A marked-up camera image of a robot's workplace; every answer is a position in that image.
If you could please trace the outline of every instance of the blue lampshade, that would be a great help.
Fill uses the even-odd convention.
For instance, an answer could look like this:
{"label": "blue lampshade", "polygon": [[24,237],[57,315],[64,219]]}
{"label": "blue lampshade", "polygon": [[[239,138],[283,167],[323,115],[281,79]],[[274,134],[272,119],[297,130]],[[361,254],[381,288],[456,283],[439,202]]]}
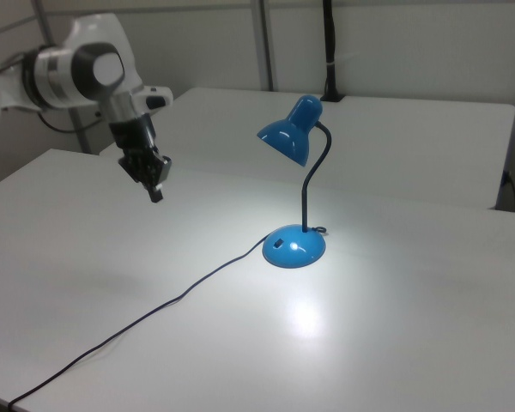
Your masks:
{"label": "blue lampshade", "polygon": [[311,95],[300,97],[284,120],[279,120],[261,129],[257,137],[305,166],[309,156],[309,132],[323,112],[320,100]]}

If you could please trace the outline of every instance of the gray wall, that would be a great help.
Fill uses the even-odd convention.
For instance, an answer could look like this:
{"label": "gray wall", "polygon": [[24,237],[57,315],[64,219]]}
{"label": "gray wall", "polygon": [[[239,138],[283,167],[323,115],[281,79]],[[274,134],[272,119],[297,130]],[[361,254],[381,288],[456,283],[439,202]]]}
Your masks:
{"label": "gray wall", "polygon": [[[0,1],[0,62],[10,55],[44,43],[30,0]],[[59,113],[50,122],[72,128]],[[8,111],[0,118],[0,180],[49,148],[80,151],[75,137],[48,130],[35,114]]]}
{"label": "gray wall", "polygon": [[[515,105],[515,2],[334,3],[336,71],[344,93]],[[382,5],[352,6],[367,3]],[[321,93],[320,5],[317,0],[270,0],[276,89]],[[508,166],[515,180],[515,127]],[[501,206],[513,210],[509,186]]]}

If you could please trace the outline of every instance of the flexible gooseneck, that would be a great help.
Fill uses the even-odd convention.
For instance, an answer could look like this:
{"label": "flexible gooseneck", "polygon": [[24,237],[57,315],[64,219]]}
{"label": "flexible gooseneck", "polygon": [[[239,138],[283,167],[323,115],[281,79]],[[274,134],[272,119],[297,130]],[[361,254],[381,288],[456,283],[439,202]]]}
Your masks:
{"label": "flexible gooseneck", "polygon": [[332,135],[328,128],[326,128],[326,126],[320,122],[317,122],[315,127],[320,129],[326,135],[326,146],[324,147],[323,153],[320,155],[317,162],[312,166],[311,170],[307,174],[307,177],[303,182],[303,186],[301,187],[301,226],[304,233],[309,230],[309,227],[307,226],[307,186],[309,185],[309,181],[311,180],[313,174],[315,174],[318,167],[326,158],[326,155],[330,151],[330,146],[332,145]]}

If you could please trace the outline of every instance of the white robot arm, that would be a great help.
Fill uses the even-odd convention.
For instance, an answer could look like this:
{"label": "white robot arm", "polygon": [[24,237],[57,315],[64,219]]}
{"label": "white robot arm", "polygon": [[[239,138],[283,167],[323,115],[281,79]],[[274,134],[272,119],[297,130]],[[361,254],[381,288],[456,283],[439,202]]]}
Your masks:
{"label": "white robot arm", "polygon": [[0,66],[0,112],[98,105],[124,151],[118,163],[155,203],[162,199],[171,160],[155,146],[150,114],[172,102],[169,88],[143,86],[130,43],[112,14],[80,17],[63,45],[20,53]]}

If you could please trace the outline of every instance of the table surface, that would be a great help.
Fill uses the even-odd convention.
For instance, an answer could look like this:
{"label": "table surface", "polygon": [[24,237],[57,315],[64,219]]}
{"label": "table surface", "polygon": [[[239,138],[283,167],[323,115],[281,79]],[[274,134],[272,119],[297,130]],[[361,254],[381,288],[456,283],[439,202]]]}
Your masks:
{"label": "table surface", "polygon": [[[194,88],[153,116],[156,143],[174,165],[300,182],[305,173],[256,137],[300,94]],[[315,185],[479,209],[500,191],[515,108],[454,101],[345,97],[324,103],[332,150]],[[324,138],[311,136],[307,169]],[[115,146],[101,152],[119,158]]]}
{"label": "table surface", "polygon": [[[50,151],[0,184],[0,401],[299,220],[299,186]],[[260,251],[21,401],[31,412],[515,411],[515,214],[312,188],[315,264]]]}

